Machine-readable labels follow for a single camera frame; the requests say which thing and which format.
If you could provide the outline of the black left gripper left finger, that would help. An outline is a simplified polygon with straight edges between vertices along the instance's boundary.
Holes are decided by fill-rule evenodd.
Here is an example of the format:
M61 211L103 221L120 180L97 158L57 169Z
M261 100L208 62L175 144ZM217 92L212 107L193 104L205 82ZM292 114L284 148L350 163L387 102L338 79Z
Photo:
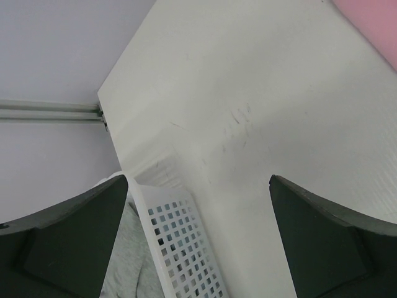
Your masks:
M99 297L126 203L115 176L1 224L1 297Z

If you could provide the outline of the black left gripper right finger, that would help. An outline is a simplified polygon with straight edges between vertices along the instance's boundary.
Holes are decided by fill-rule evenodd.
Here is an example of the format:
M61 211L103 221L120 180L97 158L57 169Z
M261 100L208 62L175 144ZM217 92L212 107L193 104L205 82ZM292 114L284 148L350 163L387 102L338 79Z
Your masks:
M281 176L269 191L297 297L396 297L396 224Z

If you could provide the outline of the white plastic laundry basket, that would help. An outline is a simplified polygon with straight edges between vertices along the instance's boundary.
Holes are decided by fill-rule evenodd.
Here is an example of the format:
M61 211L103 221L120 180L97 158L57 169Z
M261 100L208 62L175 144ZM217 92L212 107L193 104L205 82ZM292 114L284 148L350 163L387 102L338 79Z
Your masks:
M164 297L228 297L192 196L127 182L126 203L140 218Z

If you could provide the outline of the pink t shirt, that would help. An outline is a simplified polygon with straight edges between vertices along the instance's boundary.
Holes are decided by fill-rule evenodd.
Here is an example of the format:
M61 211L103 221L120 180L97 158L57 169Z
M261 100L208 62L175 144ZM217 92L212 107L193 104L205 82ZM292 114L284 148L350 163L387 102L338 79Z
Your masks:
M337 0L333 4L396 69L396 0Z

